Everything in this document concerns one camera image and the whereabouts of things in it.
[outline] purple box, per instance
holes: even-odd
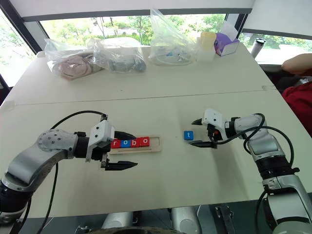
[[[223,33],[216,33],[214,49],[218,55],[224,56],[232,54],[236,51],[238,45],[239,45],[238,39],[231,41],[227,35]]]

